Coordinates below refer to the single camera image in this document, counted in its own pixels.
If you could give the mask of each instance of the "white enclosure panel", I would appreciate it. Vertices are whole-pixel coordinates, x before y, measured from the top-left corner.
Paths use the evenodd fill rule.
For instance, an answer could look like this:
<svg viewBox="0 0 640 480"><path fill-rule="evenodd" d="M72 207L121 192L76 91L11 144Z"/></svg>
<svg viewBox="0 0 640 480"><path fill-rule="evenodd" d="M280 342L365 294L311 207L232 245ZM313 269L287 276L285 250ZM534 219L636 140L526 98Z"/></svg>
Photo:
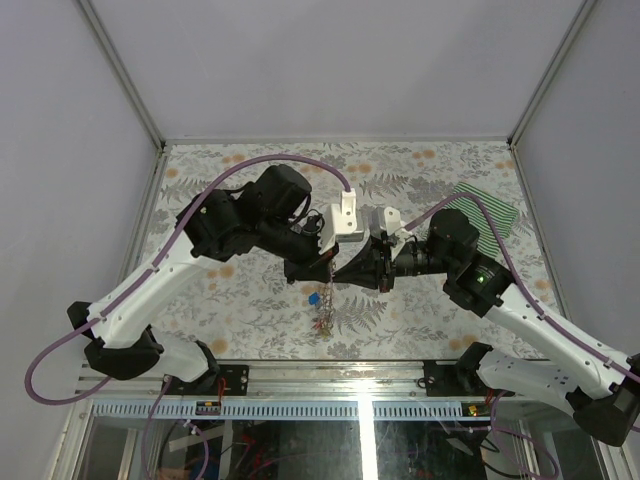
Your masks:
<svg viewBox="0 0 640 480"><path fill-rule="evenodd" d="M518 148L572 319L629 354L640 352L639 25L636 0L596 7Z"/></svg>
<svg viewBox="0 0 640 480"><path fill-rule="evenodd" d="M0 465L45 478L68 409L32 402L31 359L66 308L113 288L154 151L70 0L0 3ZM73 394L76 341L36 385Z"/></svg>
<svg viewBox="0 0 640 480"><path fill-rule="evenodd" d="M505 137L581 0L94 0L168 138Z"/></svg>

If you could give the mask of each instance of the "wire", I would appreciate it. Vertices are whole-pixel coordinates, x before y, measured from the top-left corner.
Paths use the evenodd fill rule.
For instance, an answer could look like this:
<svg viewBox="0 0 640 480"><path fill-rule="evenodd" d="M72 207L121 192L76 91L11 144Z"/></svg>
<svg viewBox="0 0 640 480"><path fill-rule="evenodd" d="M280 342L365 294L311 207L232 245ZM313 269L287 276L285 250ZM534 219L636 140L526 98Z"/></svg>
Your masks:
<svg viewBox="0 0 640 480"><path fill-rule="evenodd" d="M167 390L169 390L169 386L171 385L171 380L172 380L172 377L167 376L165 384L162 387L162 390L160 390L160 394L158 395L158 398L156 398L156 401L153 402L153 405L149 410L149 415L147 416L147 423L145 424L144 430L142 431L142 443L140 445L140 461L142 462L142 468L144 469L144 474L147 477L147 480L153 480L153 477L149 472L149 466L147 465L147 437L149 436L149 428L151 427L153 415L155 414L156 409L160 404L160 400L162 400L162 397L164 397L164 395L167 393ZM202 464L200 473L196 477L196 480L202 480L204 478L204 474L207 471L207 466L209 464L209 444L207 443L207 437L202 432L202 430L196 427L193 423L186 421L184 425L185 427L186 426L191 427L193 431L196 432L200 436L200 438L202 438L202 444L204 446L204 463Z"/></svg>
<svg viewBox="0 0 640 480"><path fill-rule="evenodd" d="M120 295L118 295L114 300L112 300L111 303L109 303L102 311L100 311L98 318L93 318L93 319L89 320L82 327L79 327L79 328L73 330L72 332L68 333L67 335L65 335L64 337L60 338L59 340L56 340L51 345L49 345L44 350L42 350L42 352L40 352L38 355L36 355L36 357L33 359L31 364L29 364L29 367L27 368L27 371L26 371L25 376L24 376L24 388L25 388L25 390L27 392L27 395L29 395L29 397L31 397L31 399L33 399L34 401L36 401L38 403L41 403L43 405L52 405L52 406L68 405L68 404L75 403L75 402L78 402L80 400L83 400L83 399L93 395L94 393L96 393L102 387L104 387L105 384L109 380L111 380L111 377L106 377L100 383L98 383L97 385L95 385L91 389L87 390L86 392L81 393L80 395L77 395L75 397L69 397L69 398L63 398L63 399L59 399L59 400L54 400L54 399L49 399L49 398L42 397L41 395L39 395L35 391L35 389L33 388L33 374L34 374L36 368L38 367L38 365L40 365L40 363L42 362L42 360L44 360L45 357L47 357L51 352L56 350L58 347L61 347L65 343L73 340L74 338L80 336L81 334L83 334L87 330L93 328L98 322L106 319L107 315L109 315L111 312L113 312L113 310L115 310L133 292L135 292L138 288L140 288L140 286L144 282L146 282L149 277L151 277L151 275L155 272L155 269L158 268L158 266L160 265L162 260L165 258L165 256L167 255L167 253L169 252L171 247L173 247L173 245L178 240L178 237L180 236L180 234L184 230L184 227L186 226L187 222L191 219L191 217L195 214L195 212L198 211L198 209L200 208L202 203L206 200L206 198L209 196L209 194L213 190L215 190L222 182L224 182L227 178L229 178L234 173L237 173L238 171L240 171L240 170L242 170L244 168L250 167L252 165L257 165L259 163L264 163L264 162L283 161L283 160L290 161L290 162L306 163L308 165L313 165L315 167L320 167L320 168L328 171L329 173L332 173L333 175L335 175L338 178L338 180L340 180L340 182L342 183L342 185L344 186L344 188L345 188L345 190L347 192L351 191L351 185L349 185L349 181L347 180L347 178L342 173L340 173L340 171L337 168L335 168L335 167L333 167L331 165L328 165L326 163L320 162L318 160L314 160L312 158L307 158L307 157L303 157L303 156L300 156L300 155L290 155L290 154L286 154L286 153L278 153L278 154L273 154L273 155L263 155L261 157L251 158L251 159L246 160L246 161L244 161L242 163L234 165L229 170L221 173L191 203L191 206L189 207L189 209L187 210L185 215L182 217L182 219L178 222L178 224L176 225L176 228L173 231L173 233L169 236L169 239L167 240L167 243L165 243L165 245L160 249L160 252L152 260L150 268L148 268L147 270L142 272L140 277L138 277L133 283L131 283L131 285L129 285L129 287L127 287Z"/></svg>
<svg viewBox="0 0 640 480"><path fill-rule="evenodd" d="M307 195L307 198L306 198L306 200L304 202L304 207L302 207L302 211L300 212L300 215L298 215L291 222L289 222L289 224L287 226L288 227L293 227L294 225L299 224L300 220L302 220L304 217L306 217L307 213L309 213L309 207L310 206L311 206L311 194Z"/></svg>
<svg viewBox="0 0 640 480"><path fill-rule="evenodd" d="M469 433L473 433L473 432L488 432L491 431L491 427L486 426L486 427L450 427L448 425L445 425L442 422L438 422L440 424L440 427L442 428L442 430L444 430L445 433L449 433L449 432L469 432Z"/></svg>
<svg viewBox="0 0 640 480"><path fill-rule="evenodd" d="M302 231L300 232L302 235L305 235L307 237L312 237L313 235L315 235L316 233L319 233L320 231L322 231L322 229L324 228L325 225L325 221L324 221L324 216L317 211L315 208L312 208L311 210L309 210L307 212L307 214L310 216L311 212L316 212L317 216L320 217L320 225L313 231L313 232L307 232L304 228L302 229Z"/></svg>
<svg viewBox="0 0 640 480"><path fill-rule="evenodd" d="M491 470L496 475L500 475L501 477L504 477L504 478L517 478L517 479L525 478L524 475L514 475L512 473L501 472L497 468L492 467L491 465L489 465L487 462L482 462L482 465L484 465L485 468L488 468L489 470Z"/></svg>
<svg viewBox="0 0 640 480"><path fill-rule="evenodd" d="M491 405L490 421L491 421L491 431L493 432L493 439L495 440L495 445L498 447L502 455L504 455L507 458L507 460L509 460L511 463L516 465L522 473L525 473L530 477L535 478L536 480L555 480L556 478L558 478L558 475L560 475L560 467L558 466L558 462L556 462L556 459L553 458L553 455L549 453L549 451L544 447L544 445L537 442L535 439L531 438L529 435L525 435L523 433L516 432L515 430L510 430L508 428L497 426L496 411L497 411L498 403L506 393L507 392L504 392L504 391L500 392L496 397L496 399L493 401L493 405ZM536 472L532 472L527 467L520 464L518 462L518 459L513 454L507 451L498 433L505 433L505 434L511 435L512 437L517 437L522 440L527 440L528 442L530 442L531 445L533 445L533 448L537 452L542 453L545 457L547 457L551 461L551 465L553 466L554 473L551 476L540 475Z"/></svg>
<svg viewBox="0 0 640 480"><path fill-rule="evenodd" d="M225 190L225 193L230 193L231 195L233 195L235 193L240 193L240 192L244 191L245 188L247 188L247 186L243 185L240 188L235 188L233 190Z"/></svg>
<svg viewBox="0 0 640 480"><path fill-rule="evenodd" d="M491 400L493 399L493 394L495 392L493 391L493 388L490 388L489 391L487 392L487 396L484 398L484 404L488 407L491 404Z"/></svg>
<svg viewBox="0 0 640 480"><path fill-rule="evenodd" d="M222 413L222 399L224 398L224 391L227 389L227 379L220 377L218 379L218 404L220 405L220 413Z"/></svg>
<svg viewBox="0 0 640 480"><path fill-rule="evenodd" d="M227 448L225 448L224 450L222 450L222 451L220 452L220 456L224 455L224 454L227 452L227 450L229 450L229 449L231 449L231 448L235 447L236 445L242 445L242 444L241 444L241 443L233 442L231 445L229 445Z"/></svg>
<svg viewBox="0 0 640 480"><path fill-rule="evenodd" d="M484 441L487 442L489 445L491 445L491 448L489 448L489 447L487 447L486 445L483 445L483 444L480 445L480 448L484 448L488 452L500 453L500 449L498 447L496 447L495 443L493 443L488 438L485 438Z"/></svg>

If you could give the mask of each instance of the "metal frame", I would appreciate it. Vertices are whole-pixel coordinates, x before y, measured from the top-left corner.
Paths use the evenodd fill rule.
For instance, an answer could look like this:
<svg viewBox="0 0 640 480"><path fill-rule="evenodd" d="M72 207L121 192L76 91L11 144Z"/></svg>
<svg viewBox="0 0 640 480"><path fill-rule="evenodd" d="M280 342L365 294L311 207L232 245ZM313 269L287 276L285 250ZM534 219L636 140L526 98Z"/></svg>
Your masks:
<svg viewBox="0 0 640 480"><path fill-rule="evenodd" d="M520 139L522 138L522 134L526 130L529 122L533 118L536 110L538 109L540 103L542 102L544 96L549 90L549 87L553 83L556 75L564 63L567 54L571 50L576 38L584 28L587 23L587 20L591 17L594 8L596 5L600 3L600 0L583 0L582 5L578 9L578 12L573 17L569 28L567 29L564 37L560 41L560 45L556 49L553 57L551 57L551 61L547 66L542 78L538 82L536 89L527 104L522 116L516 123L515 128L513 129L511 135L509 135L509 139L507 143L510 145L517 145Z"/></svg>
<svg viewBox="0 0 640 480"><path fill-rule="evenodd" d="M505 135L483 135L480 137L467 136L464 138L444 135L413 135L413 136L369 136L346 135L341 137L197 137L185 136L168 138L166 146L173 145L225 145L225 144L255 144L255 143L344 143L344 142L504 142Z"/></svg>
<svg viewBox="0 0 640 480"><path fill-rule="evenodd" d="M92 408L92 400L82 400L71 408L55 465L49 473L49 480L68 480L78 475L94 419L91 414Z"/></svg>
<svg viewBox="0 0 640 480"><path fill-rule="evenodd" d="M95 7L91 0L73 0L78 10L80 11L82 17L86 21L87 27L93 34L96 43L100 47L105 60L111 67L113 74L115 75L120 87L122 87L122 93L129 101L131 108L137 115L142 127L147 132L151 143L156 147L158 152L162 152L164 148L164 138L162 133L158 129L153 117L149 113L146 105L142 101L140 94L138 93L138 89L135 84L131 80L127 69L116 50L113 41L109 37L107 30L100 20L100 16L96 11Z"/></svg>
<svg viewBox="0 0 640 480"><path fill-rule="evenodd" d="M527 204L527 208L531 214L533 230L536 234L538 244L540 245L540 250L542 251L542 258L544 259L545 266L547 267L547 271L551 276L551 283L553 287L553 293L556 297L556 301L558 303L558 307L560 313L570 320L570 312L569 306L566 301L566 296L564 295L564 290L562 288L562 283L560 282L560 278L558 277L558 270L553 261L551 252L548 247L547 237L542 229L542 224L540 223L540 216L538 214L538 210L536 208L535 202L533 201L533 197L531 195L531 189L529 187L529 183L527 181L527 177L524 174L522 169L522 162L520 162L520 157L518 156L518 148L516 145L511 145L511 158L513 159L513 163L516 166L516 172L518 176L518 181L520 182L520 187L522 188L523 196L525 203Z"/></svg>
<svg viewBox="0 0 640 480"><path fill-rule="evenodd" d="M127 440L124 444L124 452L122 461L120 462L120 470L118 471L118 480L129 480L129 472L133 463L133 454L136 450L136 441L138 438L138 430L130 428L127 430Z"/></svg>
<svg viewBox="0 0 640 480"><path fill-rule="evenodd" d="M149 224L151 223L151 216L153 215L156 201L158 199L158 193L162 186L162 178L167 167L168 151L170 150L165 148L164 151L158 155L155 159L153 170L147 179L142 202L140 203L138 212L136 213L133 233L129 240L129 244L127 245L127 251L122 263L122 268L118 275L118 282L124 280L140 263L142 249L144 248Z"/></svg>

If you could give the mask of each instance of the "floral tablecloth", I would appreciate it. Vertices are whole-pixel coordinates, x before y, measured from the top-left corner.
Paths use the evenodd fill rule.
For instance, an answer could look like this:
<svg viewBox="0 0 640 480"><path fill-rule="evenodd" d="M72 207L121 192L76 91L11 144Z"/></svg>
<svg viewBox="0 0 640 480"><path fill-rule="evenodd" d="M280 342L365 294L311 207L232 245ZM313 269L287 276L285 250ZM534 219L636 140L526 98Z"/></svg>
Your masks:
<svg viewBox="0 0 640 480"><path fill-rule="evenodd" d="M507 240L509 251L534 293L555 306L513 160L503 142L174 145L144 255L159 246L173 228L175 216L218 174L245 159L271 153L305 155L339 168L358 193L364 219L375 206L393 206L409 221L462 181L491 193L518 209ZM255 180L264 168L237 173L227 187ZM337 201L340 183L335 177L315 167L297 164L295 168L313 186L313 207L324 211L328 203ZM361 247L341 244L337 267ZM388 294L335 285L334 326L331 336L323 338L313 328L317 310L308 302L309 295L322 286L287 285L282 260L254 249L192 282L154 324L208 343L218 358L455 358L476 340L511 355L539 356L512 333L454 305L442 292L443 282L443 276L400 278Z"/></svg>

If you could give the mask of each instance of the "purple cable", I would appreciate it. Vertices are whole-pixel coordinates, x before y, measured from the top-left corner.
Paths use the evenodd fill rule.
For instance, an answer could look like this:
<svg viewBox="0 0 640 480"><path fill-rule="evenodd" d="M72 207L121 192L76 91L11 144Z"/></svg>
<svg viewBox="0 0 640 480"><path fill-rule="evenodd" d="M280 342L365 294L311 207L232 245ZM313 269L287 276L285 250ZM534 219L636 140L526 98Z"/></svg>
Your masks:
<svg viewBox="0 0 640 480"><path fill-rule="evenodd" d="M507 247L504 244L504 240L502 240L502 237L500 236L500 233L498 232L498 229L496 228L496 225L493 222L493 219L491 218L491 215L489 214L489 211L487 210L487 208L482 203L482 200L480 199L480 197L478 197L477 195L474 195L473 193L456 193L454 195L451 195L450 197L447 197L444 200L442 200L435 207L430 208L427 212L423 213L422 215L420 215L415 220L412 220L411 222L409 222L405 226L405 228L407 230L413 230L418 225L420 225L422 222L424 222L427 218L429 218L434 213L436 213L438 210L440 210L442 207L444 207L445 205L451 203L454 200L457 200L458 198L468 198L468 199L472 200L478 206L478 208L480 209L480 211L484 215L484 218L487 219L487 223L489 224L489 227L491 228L491 232L493 233L494 237L496 238L496 241L498 242L498 245L500 246L500 251L502 252L502 255L504 256L505 262L507 262L507 266L509 267L509 270L511 271L511 275L513 275L513 279L515 280L516 285L518 286L518 288L522 292L522 295L527 299L527 301L529 302L531 307L536 311L536 313L538 315L540 315L540 317L543 320L545 320L549 325L551 325L551 327L554 330L556 330L558 333L560 333L565 338L569 339L572 343L574 343L578 347L582 348L585 352L593 355L598 360L602 361L603 364L610 365L611 368L616 370L618 373L621 373L625 377L630 378L634 382L640 383L640 376L635 375L634 373L632 373L629 370L625 369L623 366L613 362L609 357L607 357L606 355L600 353L595 348L591 347L590 345L587 345L585 342L583 342L582 340L577 338L575 335L573 335L571 332L566 330L562 325L560 325L558 322L556 322L553 318L551 318L549 315L547 315L545 313L544 309L538 304L538 302L536 302L536 300L533 297L533 295L531 295L529 293L529 290L525 286L525 284L522 281L522 278L520 277L520 275L518 275L518 272L516 271L516 268L513 265L513 261L511 260L511 257L509 256L509 252L507 251Z"/></svg>
<svg viewBox="0 0 640 480"><path fill-rule="evenodd" d="M69 403L78 402L80 400L87 398L90 395L93 395L102 387L104 387L109 380L111 380L111 377L106 377L104 380L102 380L100 383L98 383L96 386L92 387L91 389L87 390L86 392L81 393L80 395L76 395L75 397L64 398L62 400L51 400L49 398L41 397L38 393L36 393L36 391L33 388L33 373L35 372L36 368L38 368L38 365L40 364L40 362L44 360L45 357L49 355L51 352L53 352L56 348L64 345L68 341L76 338L78 335L81 335L82 333L86 332L99 321L100 321L99 318L94 318L93 320L85 323L82 327L78 328L77 330L73 330L72 332L67 333L64 337L60 338L59 340L56 340L47 348L45 348L42 352L40 352L36 356L36 358L33 359L31 364L29 365L29 368L27 368L27 373L25 373L25 376L24 376L24 388L27 391L27 395L29 395L36 402L42 403L43 405L52 405L52 406L67 405Z"/></svg>
<svg viewBox="0 0 640 480"><path fill-rule="evenodd" d="M169 237L169 240L167 240L167 243L160 250L160 253L158 253L158 255L153 259L153 261L151 262L151 265L153 267L158 267L158 265L160 265L160 262L162 261L162 259L165 257L167 252L171 249L173 244L176 242L176 240L180 236L180 233L182 233L182 231L184 230L184 227L187 224L187 222L189 221L189 219L200 208L200 205L202 205L202 203L205 201L207 196L215 188L217 188L223 181L225 181L227 178L229 178L234 173L242 170L243 168L250 167L252 165L257 165L258 163L272 162L272 161L279 161L279 160L288 160L288 161L291 161L291 162L306 163L308 165L313 165L315 167L320 167L320 168L328 171L329 173L332 173L333 175L335 175L338 178L338 180L340 180L340 182L342 182L342 185L344 186L344 188L345 188L345 190L347 192L351 191L351 186L349 185L349 181L346 179L346 177L342 173L340 173L340 171L337 168L332 167L331 165L327 165L326 163L322 163L322 162L320 162L318 160L314 160L312 158L302 157L300 155L289 155L289 154L286 154L286 153L281 153L281 154L275 154L275 155L264 155L262 157L256 157L256 158L252 158L252 159L246 160L246 161L244 161L242 163L234 165L233 167L231 167L226 172L223 172L221 175L218 176L218 178L216 178L213 182L211 182L211 184L200 195L198 195L198 197L195 199L195 201L193 202L193 204L191 205L191 207L189 208L187 213L184 215L184 217L182 217L182 220L176 226L174 232ZM27 391L27 395L29 395L29 397L31 397L36 402L41 403L43 405L51 405L51 406L68 405L70 403L74 403L74 402L78 402L80 400L83 400L83 399L93 395L94 393L96 393L102 387L104 387L104 385L109 380L111 380L111 377L106 377L104 380L102 380L96 386L92 387L91 389L87 390L86 392L84 392L84 393L82 393L80 395L77 395L75 397L63 398L63 399L60 399L60 400L52 400L52 399L44 398L44 397L40 396L35 391L35 389L33 388L33 373L35 372L35 370L38 367L38 365L40 364L40 362L42 362L42 360L44 360L47 355L49 355L51 352L53 352L58 347L64 345L65 343L69 342L70 340L73 340L77 336L79 336L82 333L86 332L87 330L92 328L96 323L98 323L102 318L105 318L107 315L109 315L116 307L118 307L118 305L120 305L122 302L124 302L127 299L127 297L129 297L129 295L131 295L138 288L140 288L140 286L152 274L153 274L153 270L151 270L151 269L145 270L140 275L140 277L138 279L136 279L131 285L129 285L129 287L127 289L125 289L120 295L118 295L109 305L107 305L100 312L100 317L101 318L94 318L94 319L89 320L82 327L80 327L80 328L78 328L76 330L73 330L72 332L68 333L64 337L62 337L59 340L55 341L54 343L49 345L47 348L45 348L42 352L40 352L36 356L36 358L33 359L31 364L27 368L27 372L25 373L24 388Z"/></svg>
<svg viewBox="0 0 640 480"><path fill-rule="evenodd" d="M147 417L147 423L144 426L144 430L142 431L142 443L140 445L140 461L142 462L142 468L144 469L144 474L147 477L147 480L153 480L151 473L149 472L149 468L147 466L147 436L149 435L149 428L151 427L151 420L153 419L153 414L156 412L158 405L160 404L160 400L169 390L169 385L171 385L171 377L168 377L162 390L160 390L160 394L156 401L153 402L151 406L151 410L149 410L149 416ZM185 426L189 425L202 439L202 443L204 445L204 463L202 464L202 468L200 469L200 473L196 477L196 480L202 480L204 478L204 474L207 470L207 465L209 464L209 444L207 443L207 437L205 437L202 430L193 425L191 422L187 421Z"/></svg>
<svg viewBox="0 0 640 480"><path fill-rule="evenodd" d="M500 450L500 452L507 457L507 459L513 463L514 465L516 465L518 467L518 469L522 472L525 473L527 475L529 475L532 478L535 478L536 480L555 480L556 478L558 478L558 476L560 475L560 467L558 466L558 462L556 462L555 458L553 458L553 455L551 455L551 453L549 453L549 451L544 447L544 445L538 443L536 440L534 440L533 438L531 438L528 435L525 435L523 433L520 432L516 432L515 430L510 430L508 428L502 428L502 427L498 427L496 425L496 407L498 406L498 402L500 401L500 399L502 397L504 397L504 395L507 392L500 392L498 394L498 396L496 397L496 399L493 401L493 404L491 405L491 430L493 431L493 440L496 444L496 446L498 447L498 449ZM507 453L507 449L505 448L504 443L502 442L502 439L500 438L500 436L498 435L498 433L506 433L508 435L511 435L513 437L517 437L517 438L521 438L522 440L527 440L528 442L531 443L531 445L533 445L533 448L535 448L535 450L537 452L542 453L545 457L547 457L550 461L551 461L551 465L553 465L553 475L550 477L546 477L544 475L540 475L538 473L532 472L531 470L529 470L528 468L524 467L523 465L521 465L520 463L518 463L518 459L512 455L511 453Z"/></svg>

